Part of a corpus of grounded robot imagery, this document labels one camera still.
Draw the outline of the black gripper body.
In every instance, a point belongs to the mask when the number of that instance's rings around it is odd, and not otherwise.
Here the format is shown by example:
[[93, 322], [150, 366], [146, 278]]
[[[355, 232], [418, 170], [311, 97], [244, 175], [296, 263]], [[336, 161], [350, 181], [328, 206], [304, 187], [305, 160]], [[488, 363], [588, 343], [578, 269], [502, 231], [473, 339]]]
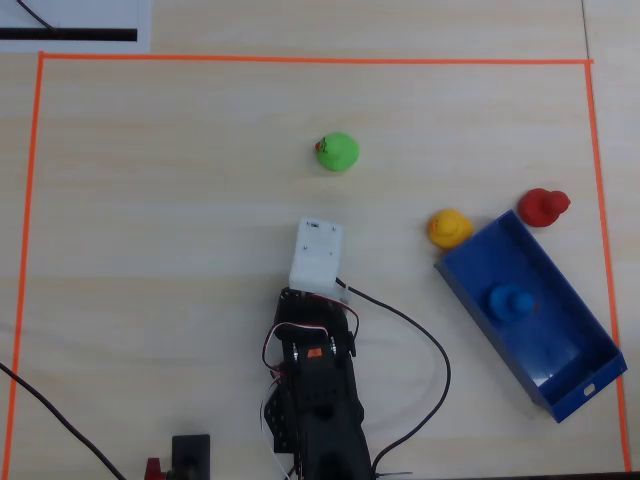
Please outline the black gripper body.
[[276, 337], [283, 341], [329, 336], [338, 340], [347, 334], [355, 340], [358, 315], [340, 300], [284, 288], [278, 299], [274, 325]]

